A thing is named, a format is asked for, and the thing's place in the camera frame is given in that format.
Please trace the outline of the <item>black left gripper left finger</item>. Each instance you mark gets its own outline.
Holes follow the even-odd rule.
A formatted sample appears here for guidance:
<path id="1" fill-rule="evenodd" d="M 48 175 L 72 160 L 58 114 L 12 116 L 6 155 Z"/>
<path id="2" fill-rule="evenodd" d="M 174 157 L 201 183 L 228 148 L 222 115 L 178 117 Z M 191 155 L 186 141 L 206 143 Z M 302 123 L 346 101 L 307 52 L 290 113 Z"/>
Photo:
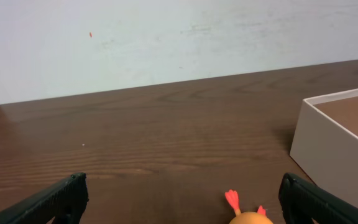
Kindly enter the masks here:
<path id="1" fill-rule="evenodd" d="M 74 173 L 0 211 L 0 224 L 79 224 L 88 201 L 86 174 Z"/>

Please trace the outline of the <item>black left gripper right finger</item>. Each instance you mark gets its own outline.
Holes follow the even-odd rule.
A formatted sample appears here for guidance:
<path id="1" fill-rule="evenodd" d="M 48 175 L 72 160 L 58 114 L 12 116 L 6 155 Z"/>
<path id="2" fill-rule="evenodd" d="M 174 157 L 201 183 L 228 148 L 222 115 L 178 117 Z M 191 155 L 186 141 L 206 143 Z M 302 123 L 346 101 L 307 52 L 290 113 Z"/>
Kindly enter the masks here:
<path id="1" fill-rule="evenodd" d="M 358 208 L 292 173 L 284 174 L 278 198 L 286 224 L 358 224 Z"/>

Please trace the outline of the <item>orange duck toy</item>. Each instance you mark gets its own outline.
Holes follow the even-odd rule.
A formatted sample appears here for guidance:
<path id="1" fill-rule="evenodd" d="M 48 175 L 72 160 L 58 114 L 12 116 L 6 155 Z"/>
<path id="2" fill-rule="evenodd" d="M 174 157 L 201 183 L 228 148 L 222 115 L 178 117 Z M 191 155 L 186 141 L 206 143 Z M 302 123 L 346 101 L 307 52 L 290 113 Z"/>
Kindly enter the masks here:
<path id="1" fill-rule="evenodd" d="M 239 207 L 239 196 L 236 190 L 230 189 L 224 193 L 224 196 L 235 213 L 235 217 L 229 224 L 273 224 L 267 217 L 266 209 L 261 205 L 256 212 L 241 212 Z"/>

